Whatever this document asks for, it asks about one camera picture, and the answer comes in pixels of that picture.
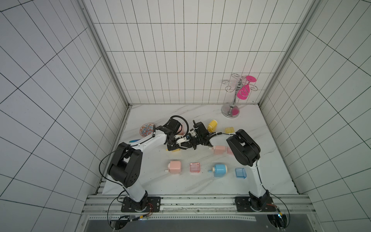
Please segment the pink sharpener top row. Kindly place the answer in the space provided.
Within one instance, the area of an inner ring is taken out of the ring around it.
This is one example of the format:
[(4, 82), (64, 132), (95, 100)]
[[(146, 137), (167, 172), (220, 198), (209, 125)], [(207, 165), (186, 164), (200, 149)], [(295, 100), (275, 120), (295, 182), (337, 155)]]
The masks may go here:
[(178, 135), (184, 135), (185, 134), (185, 131), (184, 131), (184, 126), (183, 124), (181, 124), (179, 130), (178, 130)]

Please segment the pink sharpener row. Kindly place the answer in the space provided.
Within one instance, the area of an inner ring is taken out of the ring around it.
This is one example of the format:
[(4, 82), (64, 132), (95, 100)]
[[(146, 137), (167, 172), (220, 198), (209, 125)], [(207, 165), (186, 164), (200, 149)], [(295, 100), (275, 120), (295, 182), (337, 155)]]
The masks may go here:
[(182, 171), (182, 164), (179, 160), (172, 160), (168, 163), (165, 171), (170, 174), (179, 174)]
[(184, 131), (184, 126), (183, 124), (181, 124), (179, 130), (178, 130), (178, 135), (184, 135), (185, 134), (185, 131)]

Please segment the pink tray bottom row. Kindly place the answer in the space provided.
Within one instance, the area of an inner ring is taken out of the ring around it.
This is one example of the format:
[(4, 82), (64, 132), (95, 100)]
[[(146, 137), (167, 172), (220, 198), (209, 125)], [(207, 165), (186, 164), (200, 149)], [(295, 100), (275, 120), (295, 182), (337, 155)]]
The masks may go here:
[(199, 162), (190, 163), (189, 171), (194, 174), (199, 173), (201, 171), (201, 164)]

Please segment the yellow tray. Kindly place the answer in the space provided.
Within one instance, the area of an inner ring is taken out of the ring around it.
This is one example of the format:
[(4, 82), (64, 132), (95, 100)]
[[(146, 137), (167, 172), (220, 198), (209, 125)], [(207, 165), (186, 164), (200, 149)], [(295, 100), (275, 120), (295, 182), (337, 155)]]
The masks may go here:
[(225, 128), (225, 133), (228, 133), (228, 134), (235, 133), (235, 130), (233, 127), (228, 127), (228, 128)]

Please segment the pink sharpener bottom row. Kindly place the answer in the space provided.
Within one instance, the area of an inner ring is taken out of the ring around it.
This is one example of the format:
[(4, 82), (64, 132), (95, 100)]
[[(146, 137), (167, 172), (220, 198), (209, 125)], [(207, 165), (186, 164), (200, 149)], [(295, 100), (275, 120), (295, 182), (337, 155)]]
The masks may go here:
[(172, 160), (168, 163), (165, 171), (170, 174), (179, 174), (182, 171), (182, 164), (179, 160)]

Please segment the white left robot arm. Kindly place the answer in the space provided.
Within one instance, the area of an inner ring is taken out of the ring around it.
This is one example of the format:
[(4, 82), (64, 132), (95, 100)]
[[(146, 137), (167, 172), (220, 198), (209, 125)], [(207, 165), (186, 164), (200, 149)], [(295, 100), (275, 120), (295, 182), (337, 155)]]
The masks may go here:
[(172, 116), (162, 126), (154, 126), (153, 132), (136, 143), (125, 142), (118, 145), (112, 153), (111, 161), (107, 167), (107, 174), (113, 181), (123, 187), (128, 197), (135, 203), (145, 202), (147, 191), (142, 187), (138, 178), (141, 172), (144, 155), (150, 154), (161, 145), (166, 145), (168, 150), (178, 149), (176, 139), (183, 126), (178, 119), (185, 123), (186, 132), (189, 132), (189, 124), (181, 116)]

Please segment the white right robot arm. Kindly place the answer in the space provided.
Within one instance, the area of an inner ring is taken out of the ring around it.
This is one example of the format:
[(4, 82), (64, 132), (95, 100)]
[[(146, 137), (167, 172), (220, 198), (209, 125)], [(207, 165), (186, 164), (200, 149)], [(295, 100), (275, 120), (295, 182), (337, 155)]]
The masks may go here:
[(228, 136), (226, 139), (228, 145), (224, 149), (229, 148), (241, 165), (249, 167), (245, 170), (249, 185), (248, 206), (252, 211), (262, 211), (266, 204), (271, 202), (271, 197), (269, 191), (263, 186), (259, 172), (258, 161), (261, 152), (259, 145), (243, 129), (239, 129), (233, 134), (227, 134), (209, 132), (201, 122), (194, 122), (193, 127), (190, 140), (193, 148), (196, 148), (197, 145), (203, 145), (214, 151), (219, 151), (217, 146), (212, 145), (211, 139), (220, 135)]

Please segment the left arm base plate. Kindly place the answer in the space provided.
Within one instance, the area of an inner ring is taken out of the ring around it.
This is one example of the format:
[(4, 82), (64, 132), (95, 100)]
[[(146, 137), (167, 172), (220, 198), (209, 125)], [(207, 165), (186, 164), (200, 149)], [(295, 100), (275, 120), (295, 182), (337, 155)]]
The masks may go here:
[(122, 213), (157, 213), (160, 211), (161, 197), (147, 196), (140, 202), (135, 202), (129, 197), (125, 197), (122, 201)]

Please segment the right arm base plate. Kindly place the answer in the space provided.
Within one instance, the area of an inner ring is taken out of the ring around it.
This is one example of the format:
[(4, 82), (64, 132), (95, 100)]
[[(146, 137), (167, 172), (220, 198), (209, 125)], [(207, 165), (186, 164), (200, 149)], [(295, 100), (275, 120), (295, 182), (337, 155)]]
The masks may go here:
[(272, 205), (271, 197), (262, 197), (252, 199), (249, 196), (235, 197), (234, 202), (238, 212), (250, 213), (271, 213), (276, 212), (276, 207)]

